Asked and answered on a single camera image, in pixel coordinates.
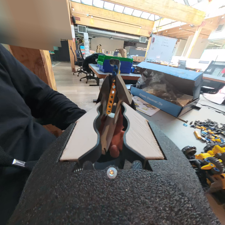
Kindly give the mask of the neighbouring desk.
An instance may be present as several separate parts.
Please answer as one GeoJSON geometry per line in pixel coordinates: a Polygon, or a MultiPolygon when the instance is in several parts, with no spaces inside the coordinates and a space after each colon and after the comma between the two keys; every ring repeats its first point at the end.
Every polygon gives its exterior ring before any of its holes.
{"type": "MultiPolygon", "coordinates": [[[[95,64],[89,64],[89,68],[96,74],[96,76],[99,79],[104,79],[107,75],[107,73],[101,71],[99,67],[95,64]]],[[[135,85],[137,83],[137,80],[141,77],[140,74],[134,74],[134,73],[129,73],[129,74],[123,74],[120,73],[122,79],[124,80],[125,84],[131,84],[135,85]]]]}

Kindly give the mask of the grey desk with wooden edge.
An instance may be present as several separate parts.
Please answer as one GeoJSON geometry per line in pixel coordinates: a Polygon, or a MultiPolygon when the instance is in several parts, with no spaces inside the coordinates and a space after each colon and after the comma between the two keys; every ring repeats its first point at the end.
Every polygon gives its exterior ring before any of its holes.
{"type": "Polygon", "coordinates": [[[145,117],[150,122],[154,123],[169,139],[171,139],[175,145],[182,149],[185,146],[195,146],[197,148],[197,153],[201,153],[204,148],[204,143],[194,136],[194,129],[190,127],[189,123],[191,121],[200,120],[204,121],[206,119],[211,119],[212,121],[220,123],[225,123],[225,106],[218,105],[213,100],[218,100],[219,94],[203,94],[200,95],[200,100],[197,106],[200,110],[191,109],[187,113],[183,114],[179,118],[183,120],[188,120],[188,126],[183,126],[182,121],[178,120],[176,117],[160,110],[153,116],[139,112],[143,117],[145,117]]]}

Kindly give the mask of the person's left hand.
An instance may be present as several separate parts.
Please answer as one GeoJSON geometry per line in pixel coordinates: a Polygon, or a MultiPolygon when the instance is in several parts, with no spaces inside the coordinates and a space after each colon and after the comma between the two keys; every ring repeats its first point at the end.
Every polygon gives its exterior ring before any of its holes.
{"type": "Polygon", "coordinates": [[[123,115],[121,110],[116,124],[113,124],[112,115],[103,116],[101,118],[101,126],[99,128],[100,141],[102,147],[102,155],[109,155],[113,158],[119,157],[123,148],[123,115]]]}

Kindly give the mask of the person's left forearm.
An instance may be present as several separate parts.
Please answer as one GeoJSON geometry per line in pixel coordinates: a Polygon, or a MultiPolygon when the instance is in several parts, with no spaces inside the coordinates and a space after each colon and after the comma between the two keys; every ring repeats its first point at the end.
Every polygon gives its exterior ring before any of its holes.
{"type": "Polygon", "coordinates": [[[7,72],[13,87],[30,108],[33,117],[44,119],[47,124],[65,130],[86,113],[65,95],[50,88],[2,44],[0,44],[0,64],[7,72]]]}

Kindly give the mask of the yellow perforated beam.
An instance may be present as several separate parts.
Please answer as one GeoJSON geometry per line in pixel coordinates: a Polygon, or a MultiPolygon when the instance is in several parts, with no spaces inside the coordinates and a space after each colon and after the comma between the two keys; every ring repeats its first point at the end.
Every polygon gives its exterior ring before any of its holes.
{"type": "Polygon", "coordinates": [[[116,94],[116,76],[120,74],[120,61],[118,59],[111,58],[109,60],[110,65],[113,67],[111,75],[111,88],[109,92],[109,99],[106,108],[106,114],[109,115],[112,112],[114,98],[116,94]]]}

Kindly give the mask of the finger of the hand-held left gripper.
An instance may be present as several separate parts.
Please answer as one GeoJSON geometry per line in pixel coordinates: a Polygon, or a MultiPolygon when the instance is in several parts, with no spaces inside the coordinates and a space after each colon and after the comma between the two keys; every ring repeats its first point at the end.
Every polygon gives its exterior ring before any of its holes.
{"type": "Polygon", "coordinates": [[[100,118],[107,115],[106,112],[107,112],[107,106],[108,106],[111,85],[112,85],[112,75],[107,74],[102,83],[100,93],[99,93],[98,99],[97,99],[97,103],[100,102],[101,106],[102,106],[99,110],[100,118]]]}
{"type": "Polygon", "coordinates": [[[122,77],[120,75],[117,75],[116,76],[116,94],[114,98],[112,112],[110,113],[110,115],[112,115],[112,117],[114,118],[113,124],[116,124],[118,120],[119,112],[121,110],[121,106],[123,102],[128,104],[134,110],[136,110],[131,94],[129,90],[127,89],[122,77]]]}

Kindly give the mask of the yellow toy block vehicle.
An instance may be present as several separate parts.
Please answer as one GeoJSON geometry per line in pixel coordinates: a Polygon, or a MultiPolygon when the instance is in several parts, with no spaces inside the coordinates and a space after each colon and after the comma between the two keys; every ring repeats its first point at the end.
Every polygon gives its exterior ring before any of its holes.
{"type": "Polygon", "coordinates": [[[196,147],[186,146],[182,149],[201,184],[211,193],[225,194],[225,144],[210,143],[204,152],[196,153],[196,147]]]}

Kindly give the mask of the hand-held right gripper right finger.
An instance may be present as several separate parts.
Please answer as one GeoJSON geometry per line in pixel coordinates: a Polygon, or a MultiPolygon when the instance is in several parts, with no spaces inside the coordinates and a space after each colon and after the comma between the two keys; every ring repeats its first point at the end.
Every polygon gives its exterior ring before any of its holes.
{"type": "Polygon", "coordinates": [[[129,161],[163,160],[165,157],[153,134],[149,121],[122,103],[123,116],[127,120],[127,128],[123,135],[123,154],[129,161]]]}

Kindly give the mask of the instruction booklet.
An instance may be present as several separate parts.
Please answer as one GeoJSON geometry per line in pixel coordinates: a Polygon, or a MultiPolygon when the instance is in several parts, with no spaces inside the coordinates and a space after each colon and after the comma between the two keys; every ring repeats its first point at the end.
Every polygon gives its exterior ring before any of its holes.
{"type": "Polygon", "coordinates": [[[156,114],[158,111],[160,111],[159,108],[147,103],[146,101],[142,100],[138,96],[133,96],[132,99],[134,101],[136,110],[144,113],[145,115],[148,115],[151,117],[154,114],[156,114]]]}

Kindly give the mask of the pile of small dark pieces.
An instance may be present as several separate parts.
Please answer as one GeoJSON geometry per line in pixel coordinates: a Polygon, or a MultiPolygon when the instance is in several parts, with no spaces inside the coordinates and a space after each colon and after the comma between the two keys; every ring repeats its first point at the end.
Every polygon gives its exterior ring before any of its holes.
{"type": "Polygon", "coordinates": [[[191,121],[189,125],[194,129],[193,133],[196,139],[207,144],[225,143],[225,124],[207,119],[191,121]]]}

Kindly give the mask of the clear plastic bags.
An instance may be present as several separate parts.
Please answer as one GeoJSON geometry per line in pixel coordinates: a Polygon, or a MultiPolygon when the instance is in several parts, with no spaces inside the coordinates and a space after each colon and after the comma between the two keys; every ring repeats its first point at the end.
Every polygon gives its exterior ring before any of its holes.
{"type": "Polygon", "coordinates": [[[140,69],[140,73],[141,77],[136,83],[137,89],[181,107],[194,99],[193,96],[185,94],[172,83],[172,78],[174,78],[172,75],[144,68],[140,69]]]}

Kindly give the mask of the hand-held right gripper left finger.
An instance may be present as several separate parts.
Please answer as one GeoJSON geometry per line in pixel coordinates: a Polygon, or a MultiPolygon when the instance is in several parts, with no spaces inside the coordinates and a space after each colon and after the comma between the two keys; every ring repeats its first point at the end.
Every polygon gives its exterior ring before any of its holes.
{"type": "Polygon", "coordinates": [[[98,132],[101,123],[100,111],[102,104],[99,102],[76,121],[60,161],[96,162],[100,158],[102,154],[98,132]]]}

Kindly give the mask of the whiteboard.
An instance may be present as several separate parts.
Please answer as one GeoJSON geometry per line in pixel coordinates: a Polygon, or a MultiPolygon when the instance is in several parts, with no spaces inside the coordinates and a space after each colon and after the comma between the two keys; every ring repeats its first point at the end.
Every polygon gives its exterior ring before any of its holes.
{"type": "Polygon", "coordinates": [[[155,60],[169,63],[171,61],[176,43],[177,38],[152,34],[150,45],[147,49],[145,62],[155,60]]]}

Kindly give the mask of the blue cardboard box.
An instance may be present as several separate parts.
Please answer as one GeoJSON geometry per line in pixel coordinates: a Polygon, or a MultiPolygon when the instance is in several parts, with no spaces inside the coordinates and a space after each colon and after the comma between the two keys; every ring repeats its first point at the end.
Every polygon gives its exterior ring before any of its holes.
{"type": "Polygon", "coordinates": [[[197,103],[200,97],[201,85],[203,81],[203,72],[195,72],[180,68],[174,68],[154,63],[141,62],[137,65],[139,70],[141,68],[151,69],[159,72],[163,72],[168,75],[174,76],[172,78],[172,83],[175,84],[179,90],[184,91],[185,94],[193,96],[193,100],[186,106],[178,106],[159,97],[155,97],[147,92],[144,92],[136,88],[136,85],[131,86],[131,94],[133,96],[138,96],[147,103],[159,108],[160,110],[174,116],[179,117],[191,109],[197,109],[197,103]]]}

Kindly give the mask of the person's torso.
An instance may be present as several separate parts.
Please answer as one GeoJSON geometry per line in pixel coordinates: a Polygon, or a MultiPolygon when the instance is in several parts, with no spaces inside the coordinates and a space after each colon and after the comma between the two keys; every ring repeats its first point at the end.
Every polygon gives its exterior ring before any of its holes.
{"type": "MultiPolygon", "coordinates": [[[[13,159],[38,160],[56,137],[34,122],[28,107],[0,107],[0,149],[13,159]]],[[[0,224],[5,225],[18,204],[30,171],[0,166],[0,224]]]]}

